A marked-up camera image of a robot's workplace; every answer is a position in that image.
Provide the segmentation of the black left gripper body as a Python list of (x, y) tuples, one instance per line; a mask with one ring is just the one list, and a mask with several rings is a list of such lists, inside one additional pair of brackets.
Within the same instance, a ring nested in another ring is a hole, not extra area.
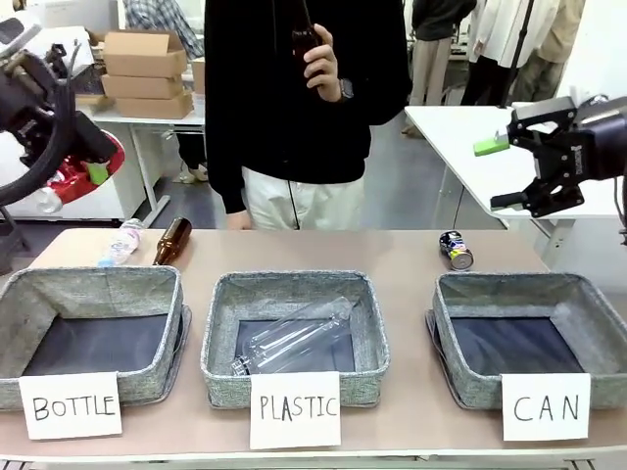
[(1, 66), (1, 129), (22, 145), (29, 162), (60, 162), (72, 142), (72, 91), (26, 50)]

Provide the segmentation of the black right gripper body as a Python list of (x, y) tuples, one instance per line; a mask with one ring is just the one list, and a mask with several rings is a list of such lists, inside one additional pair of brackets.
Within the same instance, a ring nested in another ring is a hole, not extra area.
[(567, 136), (566, 184), (603, 181), (626, 173), (626, 114), (578, 113)]

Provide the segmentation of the person's left hand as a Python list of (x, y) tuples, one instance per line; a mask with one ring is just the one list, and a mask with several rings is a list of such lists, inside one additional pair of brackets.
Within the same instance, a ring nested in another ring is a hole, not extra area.
[(338, 62), (333, 49), (333, 36), (318, 23), (313, 25), (313, 31), (320, 38), (321, 44), (304, 55), (306, 86), (315, 90), (325, 102), (340, 102), (343, 95), (338, 76)]

